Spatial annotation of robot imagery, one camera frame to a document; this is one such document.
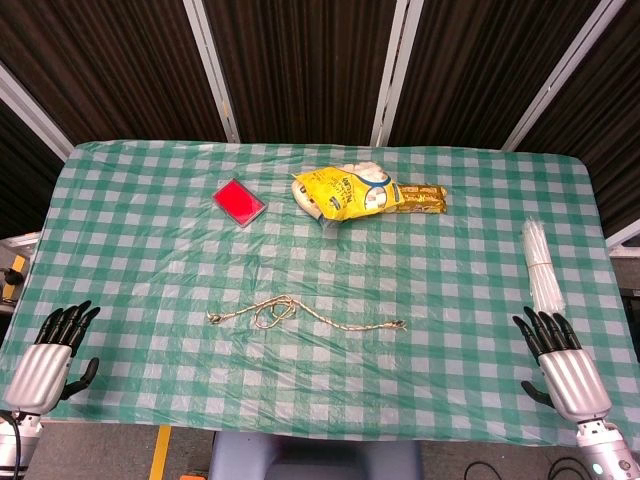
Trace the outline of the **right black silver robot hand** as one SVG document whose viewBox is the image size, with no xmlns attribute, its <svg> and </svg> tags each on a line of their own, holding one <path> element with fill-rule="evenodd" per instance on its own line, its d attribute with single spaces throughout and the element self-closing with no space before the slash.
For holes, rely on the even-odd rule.
<svg viewBox="0 0 640 480">
<path fill-rule="evenodd" d="M 576 424 L 604 419 L 611 399 L 591 356 L 568 320 L 559 313 L 536 312 L 525 306 L 524 317 L 513 316 L 547 390 L 523 380 L 521 387 L 534 402 L 553 408 Z"/>
</svg>

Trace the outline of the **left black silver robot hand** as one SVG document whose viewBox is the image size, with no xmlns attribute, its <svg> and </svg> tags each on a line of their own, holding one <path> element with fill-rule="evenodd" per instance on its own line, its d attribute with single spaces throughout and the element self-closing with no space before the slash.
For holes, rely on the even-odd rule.
<svg viewBox="0 0 640 480">
<path fill-rule="evenodd" d="M 41 416 L 89 387 L 99 368 L 98 358 L 89 361 L 80 379 L 70 382 L 68 375 L 85 334 L 99 313 L 100 308 L 87 300 L 48 315 L 5 391 L 4 401 L 12 411 Z"/>
</svg>

